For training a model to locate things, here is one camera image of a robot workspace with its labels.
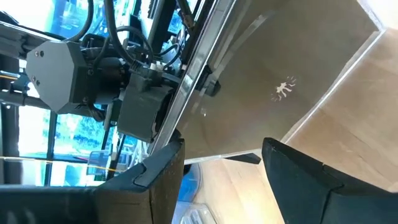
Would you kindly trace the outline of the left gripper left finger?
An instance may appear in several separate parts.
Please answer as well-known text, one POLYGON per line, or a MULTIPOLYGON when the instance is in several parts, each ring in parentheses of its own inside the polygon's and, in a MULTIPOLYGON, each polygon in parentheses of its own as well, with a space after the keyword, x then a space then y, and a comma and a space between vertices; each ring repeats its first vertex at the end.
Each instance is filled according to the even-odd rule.
POLYGON ((171 224, 185 141, 90 187, 0 185, 0 224, 171 224))

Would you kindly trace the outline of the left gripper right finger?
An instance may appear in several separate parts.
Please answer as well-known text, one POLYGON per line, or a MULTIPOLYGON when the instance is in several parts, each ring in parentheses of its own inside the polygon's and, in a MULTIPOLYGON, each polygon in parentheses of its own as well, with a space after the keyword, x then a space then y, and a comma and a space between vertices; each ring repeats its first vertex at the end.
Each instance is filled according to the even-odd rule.
POLYGON ((285 224, 398 224, 392 193, 264 138, 267 179, 285 224))

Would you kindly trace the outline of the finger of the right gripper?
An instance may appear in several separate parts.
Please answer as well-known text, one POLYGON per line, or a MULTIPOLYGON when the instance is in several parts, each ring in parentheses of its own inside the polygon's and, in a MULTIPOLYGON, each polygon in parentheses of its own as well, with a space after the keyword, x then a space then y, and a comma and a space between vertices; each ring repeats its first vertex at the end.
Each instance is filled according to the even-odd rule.
POLYGON ((174 89, 164 83, 162 72, 133 73, 124 92, 118 131, 152 142, 160 131, 173 94, 174 89))
POLYGON ((218 79, 213 75, 213 72, 205 68, 198 80, 199 96, 208 95, 214 97, 221 89, 221 84, 218 79))

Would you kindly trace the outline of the blue plastic jewel case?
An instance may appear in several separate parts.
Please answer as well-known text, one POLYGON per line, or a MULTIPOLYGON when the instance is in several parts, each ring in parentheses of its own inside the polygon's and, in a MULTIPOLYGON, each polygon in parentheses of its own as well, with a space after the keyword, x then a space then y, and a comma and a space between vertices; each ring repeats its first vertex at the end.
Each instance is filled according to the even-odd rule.
POLYGON ((201 186, 201 167, 199 163, 184 165, 183 179, 178 193, 178 201, 192 202, 201 186))

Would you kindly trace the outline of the clear plastic bin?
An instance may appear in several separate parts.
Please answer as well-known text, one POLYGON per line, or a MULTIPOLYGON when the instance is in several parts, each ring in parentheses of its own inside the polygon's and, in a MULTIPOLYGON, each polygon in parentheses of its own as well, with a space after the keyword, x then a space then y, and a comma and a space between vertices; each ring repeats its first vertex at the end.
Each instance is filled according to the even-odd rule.
POLYGON ((217 224, 217 222, 207 204, 183 202, 177 198, 172 224, 217 224))

